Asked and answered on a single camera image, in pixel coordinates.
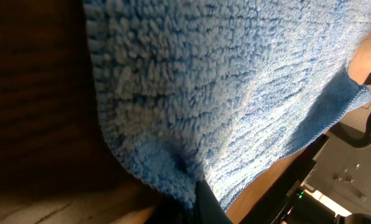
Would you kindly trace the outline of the blue microfiber cloth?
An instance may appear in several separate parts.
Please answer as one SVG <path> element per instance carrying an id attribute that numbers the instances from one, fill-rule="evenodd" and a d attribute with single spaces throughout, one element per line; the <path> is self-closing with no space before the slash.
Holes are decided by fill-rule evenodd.
<path id="1" fill-rule="evenodd" d="M 349 77 L 371 1 L 85 1 L 104 140 L 143 183 L 220 206 L 371 100 Z"/>

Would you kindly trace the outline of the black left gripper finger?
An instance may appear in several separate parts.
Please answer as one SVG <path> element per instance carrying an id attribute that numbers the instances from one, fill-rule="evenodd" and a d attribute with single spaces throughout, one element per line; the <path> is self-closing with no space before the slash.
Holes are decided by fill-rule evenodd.
<path id="1" fill-rule="evenodd" d="M 205 180 L 197 181 L 195 194 L 195 223 L 232 224 Z"/>

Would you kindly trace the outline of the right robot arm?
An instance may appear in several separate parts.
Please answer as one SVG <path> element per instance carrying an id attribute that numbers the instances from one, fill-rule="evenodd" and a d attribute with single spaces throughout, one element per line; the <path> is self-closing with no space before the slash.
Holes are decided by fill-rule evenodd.
<path id="1" fill-rule="evenodd" d="M 357 109 L 329 131 L 314 170 L 282 223 L 371 223 L 371 111 Z"/>

